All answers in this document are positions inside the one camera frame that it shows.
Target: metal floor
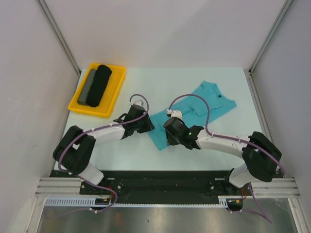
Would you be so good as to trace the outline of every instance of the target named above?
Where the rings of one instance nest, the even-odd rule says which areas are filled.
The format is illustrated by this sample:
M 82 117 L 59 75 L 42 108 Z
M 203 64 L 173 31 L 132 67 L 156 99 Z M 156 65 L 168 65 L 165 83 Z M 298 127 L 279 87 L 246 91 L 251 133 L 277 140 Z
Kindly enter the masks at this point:
M 223 208 L 111 208 L 94 214 L 76 212 L 47 219 L 73 207 L 45 207 L 38 233 L 296 233 L 287 199 L 260 199 L 272 224 L 250 213 Z M 257 210 L 252 199 L 244 209 Z

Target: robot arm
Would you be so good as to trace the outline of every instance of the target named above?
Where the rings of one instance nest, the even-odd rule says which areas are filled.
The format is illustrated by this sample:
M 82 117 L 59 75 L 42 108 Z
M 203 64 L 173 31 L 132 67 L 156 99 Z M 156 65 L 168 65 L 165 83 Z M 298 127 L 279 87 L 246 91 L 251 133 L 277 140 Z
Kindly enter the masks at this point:
M 145 113 L 143 102 L 136 101 L 127 114 L 122 114 L 118 119 L 111 123 L 111 126 L 117 123 L 128 122 Z M 90 158 L 94 146 L 114 140 L 121 140 L 131 136 L 135 131 L 138 133 L 148 132 L 155 127 L 146 114 L 142 119 L 132 123 L 108 127 L 98 131 L 92 131 L 83 135 L 79 140 L 70 147 L 61 161 L 61 166 L 68 172 L 81 177 L 93 184 L 99 184 L 104 175 L 93 164 Z M 78 126 L 72 126 L 68 129 L 58 146 L 56 147 L 53 158 L 59 161 L 65 148 L 83 132 Z
M 245 164 L 230 170 L 227 175 L 228 183 L 234 187 L 241 188 L 255 179 L 270 182 L 273 178 L 277 165 L 261 151 L 240 140 L 233 141 L 209 135 L 201 126 L 188 128 L 182 121 L 180 111 L 172 111 L 171 118 L 165 122 L 164 128 L 169 145 L 182 144 L 190 150 L 193 148 L 218 150 L 242 158 Z M 251 136 L 234 137 L 260 146 L 278 161 L 282 156 L 281 152 L 260 132 L 253 132 Z

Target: table surface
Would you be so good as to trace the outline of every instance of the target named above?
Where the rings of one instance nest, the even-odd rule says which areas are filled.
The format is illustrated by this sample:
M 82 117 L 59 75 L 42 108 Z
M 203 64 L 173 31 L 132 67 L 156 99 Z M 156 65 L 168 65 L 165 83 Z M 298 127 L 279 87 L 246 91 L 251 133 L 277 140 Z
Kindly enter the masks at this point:
M 79 83 L 85 73 L 83 69 Z M 210 130 L 231 135 L 261 132 L 244 70 L 216 67 L 129 68 L 110 119 L 70 111 L 65 132 L 72 125 L 90 129 L 111 123 L 128 112 L 129 98 L 135 93 L 147 98 L 149 114 L 155 114 L 168 108 L 177 96 L 191 93 L 203 80 L 216 83 L 224 96 L 237 103 L 236 108 L 210 123 Z M 90 162 L 100 170 L 228 170 L 243 164 L 242 159 L 215 150 L 188 150 L 177 145 L 158 151 L 146 133 L 96 146 Z

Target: teal shirt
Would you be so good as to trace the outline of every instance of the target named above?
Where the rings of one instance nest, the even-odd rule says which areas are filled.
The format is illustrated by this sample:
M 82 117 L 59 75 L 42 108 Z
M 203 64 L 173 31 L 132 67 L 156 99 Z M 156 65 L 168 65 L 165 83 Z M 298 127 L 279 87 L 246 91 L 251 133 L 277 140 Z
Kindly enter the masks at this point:
M 209 122 L 216 120 L 237 106 L 234 100 L 227 99 L 220 92 L 215 83 L 203 81 L 192 94 L 199 95 L 207 101 L 210 108 Z M 148 135 L 159 150 L 168 146 L 165 129 L 163 128 L 164 123 L 169 119 L 166 115 L 166 110 L 167 109 L 164 109 L 150 116 L 155 129 L 149 131 Z M 197 97 L 188 96 L 183 98 L 172 106 L 172 110 L 178 110 L 182 113 L 183 121 L 189 128 L 193 125 L 205 126 L 207 107 L 205 103 Z

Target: folded clothing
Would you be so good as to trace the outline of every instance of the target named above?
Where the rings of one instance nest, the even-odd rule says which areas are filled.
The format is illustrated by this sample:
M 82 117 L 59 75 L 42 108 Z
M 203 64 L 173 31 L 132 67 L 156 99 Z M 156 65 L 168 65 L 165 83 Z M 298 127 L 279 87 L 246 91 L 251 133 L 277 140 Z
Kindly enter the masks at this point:
M 92 86 L 95 73 L 96 73 L 96 69 L 91 69 L 91 71 L 89 72 L 89 74 L 86 78 L 86 81 L 84 82 L 84 85 L 82 87 L 82 90 L 80 92 L 79 98 L 77 100 L 78 104 L 87 105 L 86 104 L 86 98 L 87 98 L 88 92 Z
M 108 85 L 109 77 L 112 71 L 105 65 L 100 65 L 95 72 L 93 83 L 86 97 L 86 104 L 91 107 L 97 107 L 101 102 L 104 91 Z
M 199 95 L 207 101 L 210 108 L 209 122 L 216 120 L 237 106 L 234 100 L 229 100 L 223 96 L 215 83 L 203 81 L 192 94 Z M 183 98 L 172 106 L 172 110 L 179 110 L 182 113 L 183 121 L 187 127 L 193 125 L 205 126 L 207 107 L 201 99 L 195 96 Z M 162 150 L 168 146 L 165 129 L 163 128 L 164 123 L 169 119 L 166 112 L 167 109 L 164 109 L 150 116 L 150 120 L 155 126 L 155 129 L 149 131 L 148 135 L 158 150 Z

